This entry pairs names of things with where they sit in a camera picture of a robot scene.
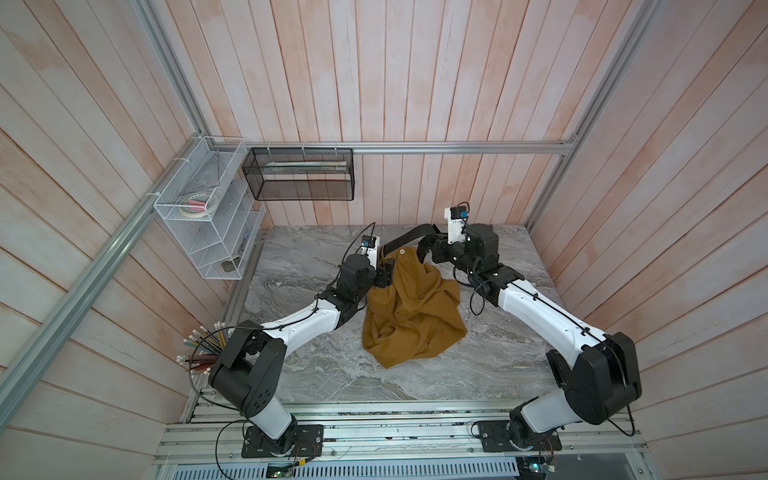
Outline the black leather belt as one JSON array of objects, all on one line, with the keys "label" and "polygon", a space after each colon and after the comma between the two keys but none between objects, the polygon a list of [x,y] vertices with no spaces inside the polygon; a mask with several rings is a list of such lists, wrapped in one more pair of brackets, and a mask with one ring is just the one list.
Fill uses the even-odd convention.
[{"label": "black leather belt", "polygon": [[383,257],[386,257],[393,251],[407,245],[408,243],[418,240],[424,236],[429,235],[442,235],[442,232],[439,230],[439,228],[434,224],[421,224],[418,225],[403,235],[388,241],[386,244],[384,244],[381,247],[381,255]]}]

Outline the mustard yellow trousers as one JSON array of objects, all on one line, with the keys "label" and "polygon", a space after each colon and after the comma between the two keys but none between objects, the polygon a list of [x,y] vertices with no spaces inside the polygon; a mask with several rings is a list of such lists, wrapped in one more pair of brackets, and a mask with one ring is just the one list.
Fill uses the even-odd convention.
[{"label": "mustard yellow trousers", "polygon": [[368,293],[362,345],[384,368],[434,358],[462,340],[460,286],[437,267],[419,260],[414,247],[387,256],[392,284]]}]

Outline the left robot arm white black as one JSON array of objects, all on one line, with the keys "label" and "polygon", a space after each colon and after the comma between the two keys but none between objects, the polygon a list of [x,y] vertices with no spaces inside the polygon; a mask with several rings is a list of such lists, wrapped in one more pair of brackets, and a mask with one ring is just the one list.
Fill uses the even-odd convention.
[{"label": "left robot arm white black", "polygon": [[346,258],[334,280],[309,306],[264,324],[233,328],[208,384],[251,424],[251,433],[280,453],[297,439],[297,421],[276,398],[286,357],[347,323],[372,288],[392,284],[393,260],[374,265],[362,254]]}]

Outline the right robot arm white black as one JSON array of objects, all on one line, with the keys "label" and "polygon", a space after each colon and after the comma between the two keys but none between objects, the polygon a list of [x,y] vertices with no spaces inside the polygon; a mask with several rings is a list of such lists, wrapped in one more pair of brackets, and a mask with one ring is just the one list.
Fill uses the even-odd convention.
[{"label": "right robot arm white black", "polygon": [[551,345],[547,354],[557,390],[516,407],[508,435],[531,449],[560,427],[600,425],[642,395],[636,346],[623,333],[607,334],[540,293],[515,269],[502,264],[498,236],[489,225],[452,226],[425,235],[420,258],[451,263],[464,272],[474,293],[528,325]]}]

